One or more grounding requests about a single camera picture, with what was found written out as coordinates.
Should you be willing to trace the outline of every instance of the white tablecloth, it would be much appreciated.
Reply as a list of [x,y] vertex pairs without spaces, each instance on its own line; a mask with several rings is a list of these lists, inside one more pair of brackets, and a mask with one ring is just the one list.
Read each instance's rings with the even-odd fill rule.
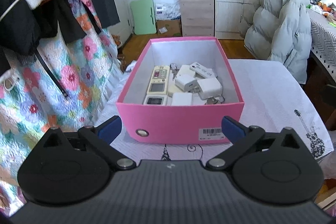
[[[313,104],[281,63],[230,60],[230,65],[245,101],[240,123],[246,126],[258,125],[267,132],[280,132],[282,128],[290,126],[296,130],[311,151],[311,140],[318,137],[320,142],[313,141],[312,145],[316,147],[316,151],[313,152],[315,158],[327,155],[334,150],[328,131]],[[118,115],[115,107],[116,100],[117,98],[109,100],[96,126],[113,115]],[[301,113],[302,120],[295,110]],[[322,145],[325,147],[323,153],[321,152],[323,149],[320,149]],[[143,144],[132,139],[123,127],[121,134],[111,143],[111,146],[136,161],[137,164],[141,159],[160,160],[162,158],[201,160],[205,163],[228,149],[231,144],[202,146]]]

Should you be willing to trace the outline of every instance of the floral quilt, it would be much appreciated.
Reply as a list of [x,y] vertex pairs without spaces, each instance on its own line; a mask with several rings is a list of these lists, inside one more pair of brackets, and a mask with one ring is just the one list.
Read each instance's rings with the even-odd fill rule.
[[22,67],[13,52],[6,52],[16,81],[10,91],[0,85],[0,211],[6,215],[25,202],[17,172],[43,134],[52,126],[70,132],[92,123],[109,77],[122,75],[112,36],[107,29],[98,35],[85,11],[86,5],[100,27],[91,0],[68,1],[86,37],[65,45],[58,29],[56,37],[40,41],[38,50],[69,100],[39,61]]

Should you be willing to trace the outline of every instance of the gray puffer jacket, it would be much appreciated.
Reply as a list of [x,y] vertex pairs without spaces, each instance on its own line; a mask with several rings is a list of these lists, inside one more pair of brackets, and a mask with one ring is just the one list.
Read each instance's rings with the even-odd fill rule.
[[256,0],[244,15],[241,35],[258,59],[281,62],[300,83],[307,80],[311,48],[309,0]]

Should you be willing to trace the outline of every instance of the pink box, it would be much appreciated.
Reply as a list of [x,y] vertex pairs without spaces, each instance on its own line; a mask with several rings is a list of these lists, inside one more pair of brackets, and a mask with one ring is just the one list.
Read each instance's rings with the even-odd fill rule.
[[[169,66],[171,63],[181,66],[194,62],[212,68],[217,73],[217,78],[223,86],[225,104],[143,105],[155,66]],[[157,144],[228,143],[225,132],[218,134],[221,132],[222,118],[228,115],[239,121],[243,107],[244,101],[235,76],[222,46],[215,37],[149,40],[117,101],[121,120],[130,136],[139,142]],[[139,132],[147,132],[148,136],[142,137]]]

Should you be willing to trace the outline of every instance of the barcode label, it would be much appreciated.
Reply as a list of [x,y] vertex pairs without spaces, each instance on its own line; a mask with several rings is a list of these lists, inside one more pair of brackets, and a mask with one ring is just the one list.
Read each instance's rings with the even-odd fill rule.
[[202,128],[198,131],[199,141],[222,140],[225,138],[221,128]]

